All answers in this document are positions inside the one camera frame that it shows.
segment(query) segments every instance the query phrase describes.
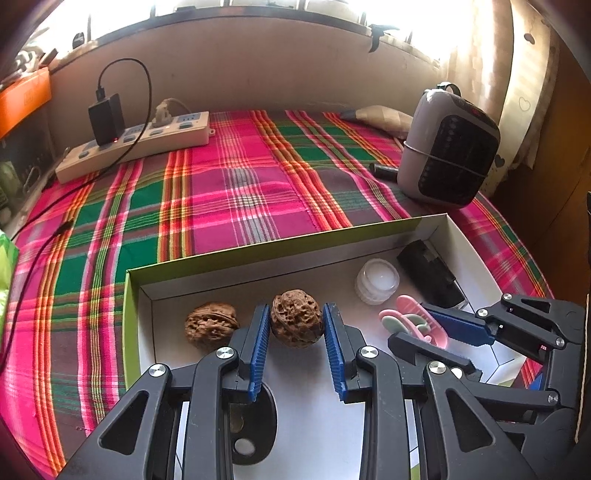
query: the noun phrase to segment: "beige cushion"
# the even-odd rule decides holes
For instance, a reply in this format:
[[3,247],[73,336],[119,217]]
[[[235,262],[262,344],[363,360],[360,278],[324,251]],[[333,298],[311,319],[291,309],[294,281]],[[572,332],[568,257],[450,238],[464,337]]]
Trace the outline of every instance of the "beige cushion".
[[356,111],[343,112],[340,116],[343,120],[358,121],[380,130],[384,130],[395,138],[402,140],[408,136],[412,116],[399,112],[393,108],[380,105],[360,108]]

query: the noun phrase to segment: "orange container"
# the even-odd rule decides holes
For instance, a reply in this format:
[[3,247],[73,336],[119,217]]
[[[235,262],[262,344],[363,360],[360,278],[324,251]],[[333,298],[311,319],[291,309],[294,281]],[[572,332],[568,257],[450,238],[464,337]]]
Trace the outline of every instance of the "orange container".
[[48,68],[37,70],[0,93],[0,138],[49,100]]

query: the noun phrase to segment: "small plastic jar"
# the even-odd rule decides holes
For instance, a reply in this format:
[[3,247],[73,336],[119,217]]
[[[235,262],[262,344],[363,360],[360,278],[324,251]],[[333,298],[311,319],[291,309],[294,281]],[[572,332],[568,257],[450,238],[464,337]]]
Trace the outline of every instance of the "small plastic jar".
[[379,305],[388,300],[399,285],[398,270],[390,262],[373,258],[359,271],[355,291],[368,305]]

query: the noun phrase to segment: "white power cord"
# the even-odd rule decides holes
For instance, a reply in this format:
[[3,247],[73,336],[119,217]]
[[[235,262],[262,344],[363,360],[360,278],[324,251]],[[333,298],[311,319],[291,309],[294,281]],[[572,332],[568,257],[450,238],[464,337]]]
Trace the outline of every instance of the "white power cord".
[[189,107],[180,100],[176,98],[167,98],[166,100],[162,100],[162,102],[156,107],[156,114],[152,120],[152,128],[164,127],[165,125],[170,125],[172,123],[173,116],[170,115],[170,112],[168,111],[171,103],[176,103],[183,107],[187,113],[192,113]]

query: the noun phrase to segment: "black charging cable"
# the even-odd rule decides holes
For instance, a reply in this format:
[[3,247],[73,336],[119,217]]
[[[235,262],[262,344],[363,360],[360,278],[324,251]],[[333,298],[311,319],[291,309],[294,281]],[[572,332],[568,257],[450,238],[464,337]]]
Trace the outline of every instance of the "black charging cable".
[[7,362],[8,362],[8,354],[10,353],[10,347],[12,345],[12,340],[14,338],[15,327],[17,325],[18,312],[21,310],[22,301],[24,300],[25,293],[27,291],[27,285],[28,285],[31,277],[33,276],[33,272],[35,271],[35,266],[37,265],[37,261],[39,260],[39,257],[41,257],[41,254],[43,253],[43,251],[45,250],[45,248],[47,247],[47,245],[49,245],[53,239],[55,239],[58,236],[66,233],[73,226],[74,226],[74,220],[68,220],[68,221],[62,223],[56,229],[56,231],[53,232],[53,234],[50,237],[48,237],[45,240],[45,242],[43,242],[43,245],[41,246],[41,248],[35,254],[35,258],[33,258],[33,263],[31,264],[31,268],[27,272],[27,276],[25,277],[25,281],[22,284],[21,293],[18,296],[17,306],[14,309],[14,315],[12,317],[12,323],[10,325],[10,333],[8,334],[8,341],[6,343],[6,347],[4,348],[4,351],[2,353],[2,356],[0,357],[0,377],[4,373],[4,370],[6,369],[6,365],[7,365]]
[[14,240],[17,235],[19,233],[21,233],[26,227],[28,227],[29,225],[31,225],[33,222],[36,222],[37,220],[39,220],[39,218],[42,217],[42,215],[45,215],[49,210],[51,210],[56,204],[60,203],[62,200],[68,198],[69,196],[73,195],[74,193],[80,191],[81,189],[83,189],[84,187],[87,187],[88,185],[91,185],[92,183],[96,182],[99,178],[105,176],[108,172],[110,172],[121,160],[123,160],[123,158],[125,158],[125,156],[131,152],[134,147],[137,145],[137,143],[139,142],[139,139],[142,138],[142,135],[144,134],[144,132],[146,131],[146,129],[148,128],[148,125],[150,124],[150,117],[152,114],[152,78],[150,78],[150,73],[148,71],[148,68],[146,67],[146,65],[144,65],[143,62],[141,62],[138,59],[134,59],[132,57],[125,57],[122,59],[117,59],[112,61],[111,63],[109,63],[100,73],[99,75],[99,81],[98,81],[98,88],[96,91],[96,97],[97,99],[99,99],[99,96],[102,95],[103,99],[105,98],[105,90],[101,85],[101,80],[103,77],[103,74],[105,73],[105,71],[111,66],[114,65],[115,63],[119,63],[120,61],[134,61],[136,63],[138,63],[143,69],[144,72],[146,74],[146,78],[148,80],[148,115],[146,116],[146,121],[144,123],[144,128],[142,129],[141,133],[138,135],[138,138],[135,139],[135,141],[129,146],[129,148],[127,150],[125,150],[121,156],[119,158],[117,158],[117,160],[115,160],[111,165],[106,166],[105,168],[103,168],[102,170],[99,171],[99,174],[96,177],[91,178],[90,180],[87,180],[86,182],[78,185],[76,188],[71,189],[69,192],[65,193],[64,195],[60,196],[58,199],[54,200],[53,202],[51,202],[48,206],[46,206],[42,211],[40,211],[38,214],[36,214],[35,216],[29,218],[25,224],[20,227],[16,233],[11,237],[10,240]]

